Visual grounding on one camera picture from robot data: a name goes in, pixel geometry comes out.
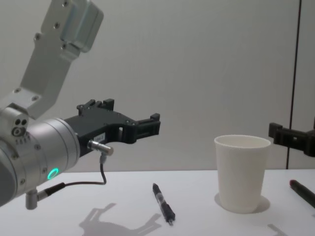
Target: black clamp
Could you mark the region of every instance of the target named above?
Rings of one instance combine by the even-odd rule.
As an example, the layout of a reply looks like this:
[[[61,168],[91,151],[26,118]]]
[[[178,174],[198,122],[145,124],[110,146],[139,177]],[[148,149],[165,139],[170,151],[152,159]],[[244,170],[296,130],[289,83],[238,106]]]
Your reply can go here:
[[[315,122],[314,129],[309,132],[283,128],[276,123],[269,124],[269,137],[274,144],[301,150],[305,155],[315,157]]]
[[[81,156],[91,152],[87,148],[90,140],[97,139],[102,144],[121,142],[133,144],[137,139],[159,134],[160,115],[155,113],[149,119],[133,120],[114,112],[114,100],[103,102],[90,100],[77,106],[79,115],[65,120],[77,133]]]

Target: white paper cup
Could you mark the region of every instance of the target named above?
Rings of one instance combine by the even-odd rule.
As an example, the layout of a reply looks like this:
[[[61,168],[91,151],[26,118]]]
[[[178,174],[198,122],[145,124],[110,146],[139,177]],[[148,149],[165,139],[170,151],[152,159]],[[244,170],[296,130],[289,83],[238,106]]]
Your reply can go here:
[[[223,208],[251,213],[259,205],[270,141],[246,135],[215,138],[219,196]]]

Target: black pen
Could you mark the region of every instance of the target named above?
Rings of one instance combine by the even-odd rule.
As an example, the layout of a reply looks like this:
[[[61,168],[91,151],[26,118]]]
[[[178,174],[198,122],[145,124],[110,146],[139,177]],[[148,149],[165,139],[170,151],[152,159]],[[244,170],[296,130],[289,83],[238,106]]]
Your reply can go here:
[[[159,207],[161,208],[161,211],[163,213],[163,216],[170,225],[173,225],[173,221],[175,220],[175,213],[172,211],[169,204],[166,203],[161,190],[159,189],[157,184],[153,184],[153,192],[157,199],[157,203],[159,204]]]
[[[315,194],[296,180],[290,180],[290,187],[306,202],[315,208]]]

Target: white table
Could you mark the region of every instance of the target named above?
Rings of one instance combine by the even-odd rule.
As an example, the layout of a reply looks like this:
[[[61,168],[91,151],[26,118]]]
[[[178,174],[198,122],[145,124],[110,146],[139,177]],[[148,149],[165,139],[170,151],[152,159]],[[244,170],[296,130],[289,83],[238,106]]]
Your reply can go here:
[[[222,209],[217,171],[113,172],[106,186],[67,187],[25,209],[25,196],[0,208],[1,236],[314,236],[315,209],[289,188],[296,179],[315,191],[315,170],[266,171],[262,195],[270,208],[235,214]],[[62,174],[59,182],[96,181],[99,173]],[[174,226],[161,216],[152,193],[157,183],[176,213]]]

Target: white wall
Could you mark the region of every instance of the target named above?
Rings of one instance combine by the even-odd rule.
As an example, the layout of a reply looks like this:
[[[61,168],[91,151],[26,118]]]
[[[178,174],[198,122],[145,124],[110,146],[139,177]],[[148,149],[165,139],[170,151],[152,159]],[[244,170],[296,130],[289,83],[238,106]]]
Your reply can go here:
[[[292,129],[313,129],[315,117],[315,1],[303,0],[293,103]],[[290,150],[290,169],[315,168],[315,158]]]
[[[134,119],[161,113],[156,137],[112,144],[107,169],[215,169],[213,139],[267,137],[289,125],[298,0],[95,0],[105,14],[90,53],[73,63],[42,118],[114,98]],[[0,1],[0,94],[20,82],[48,0]],[[273,147],[269,168],[285,168]],[[97,171],[98,154],[73,171]]]

